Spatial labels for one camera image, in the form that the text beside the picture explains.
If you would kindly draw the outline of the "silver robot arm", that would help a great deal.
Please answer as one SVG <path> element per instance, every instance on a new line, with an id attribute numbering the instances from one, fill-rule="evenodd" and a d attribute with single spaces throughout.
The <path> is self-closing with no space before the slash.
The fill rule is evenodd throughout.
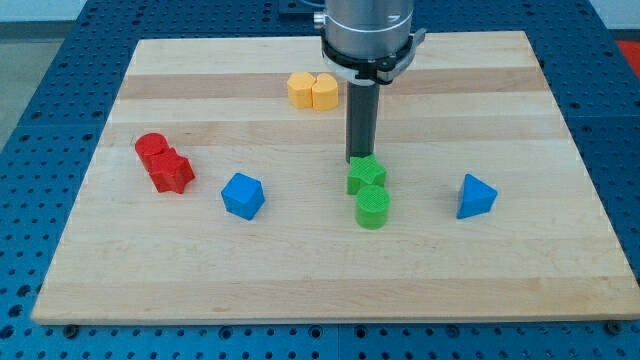
<path id="1" fill-rule="evenodd" d="M 409 41 L 413 10 L 413 0 L 326 0 L 314 22 L 338 53 L 375 59 Z"/>

